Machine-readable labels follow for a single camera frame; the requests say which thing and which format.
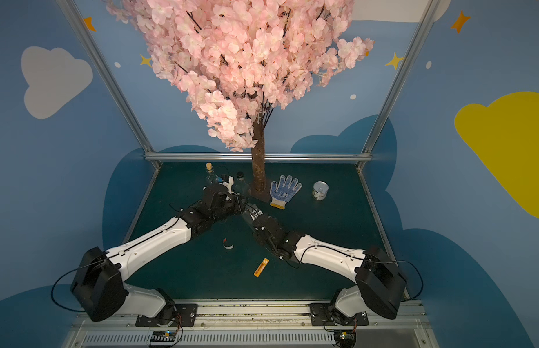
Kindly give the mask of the clear bottle with cork stopper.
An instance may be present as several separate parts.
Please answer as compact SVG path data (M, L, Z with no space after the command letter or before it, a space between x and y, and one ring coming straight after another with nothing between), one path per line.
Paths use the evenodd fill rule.
M214 167L210 162L207 162L206 164L206 174L207 174L207 177L206 177L207 186L218 183L218 176L217 174L215 174Z

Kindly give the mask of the clear bottle with black cap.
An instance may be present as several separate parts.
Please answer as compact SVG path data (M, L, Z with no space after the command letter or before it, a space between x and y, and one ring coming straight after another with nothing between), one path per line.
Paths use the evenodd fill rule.
M248 197L251 195L250 185L247 183L245 174L242 171L237 172L234 187L235 191L244 197Z

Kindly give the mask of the orange yellow bottle label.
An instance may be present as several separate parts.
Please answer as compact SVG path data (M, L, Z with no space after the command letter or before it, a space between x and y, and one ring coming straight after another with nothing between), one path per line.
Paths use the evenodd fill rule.
M264 258L263 261L260 263L259 267L256 268L255 272L253 273L253 275L256 277L256 278L259 278L259 276L262 274L262 272L264 271L264 269L266 268L266 266L269 264L269 260L267 258Z

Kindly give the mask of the red bottle label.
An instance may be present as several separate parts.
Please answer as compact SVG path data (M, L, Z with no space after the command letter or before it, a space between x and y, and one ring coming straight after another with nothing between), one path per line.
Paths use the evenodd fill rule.
M222 244L226 250L231 250L234 248L234 246L230 244L227 239L223 239Z

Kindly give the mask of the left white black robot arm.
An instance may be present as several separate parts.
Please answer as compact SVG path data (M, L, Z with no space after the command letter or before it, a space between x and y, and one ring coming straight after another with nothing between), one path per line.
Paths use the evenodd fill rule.
M126 281L157 257L208 231L214 223L243 213L247 201L229 184L206 187L201 200L157 229L107 251L94 247L85 252L71 293L93 322L115 315L137 315L152 326L174 325L175 302L165 291L131 286Z

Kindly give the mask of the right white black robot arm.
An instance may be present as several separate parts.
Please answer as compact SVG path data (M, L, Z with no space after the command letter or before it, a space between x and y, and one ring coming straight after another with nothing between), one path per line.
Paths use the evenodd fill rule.
M340 289L327 307L334 322L349 322L367 311L388 320L397 318L407 279L381 248L346 248L287 231L276 218L255 207L248 208L243 218L256 241L276 258L293 267L315 265L353 282L352 287Z

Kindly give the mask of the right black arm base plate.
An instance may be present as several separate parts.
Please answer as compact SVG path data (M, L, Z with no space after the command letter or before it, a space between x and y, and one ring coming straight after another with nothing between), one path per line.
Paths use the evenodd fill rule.
M348 317L328 303L311 303L308 305L312 326L368 326L367 313L358 313Z

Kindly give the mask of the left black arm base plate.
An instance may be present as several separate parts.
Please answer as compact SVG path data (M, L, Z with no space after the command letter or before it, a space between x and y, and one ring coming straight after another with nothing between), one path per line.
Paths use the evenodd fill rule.
M197 304L167 304L155 317L138 316L135 326L148 328L193 327L197 311Z

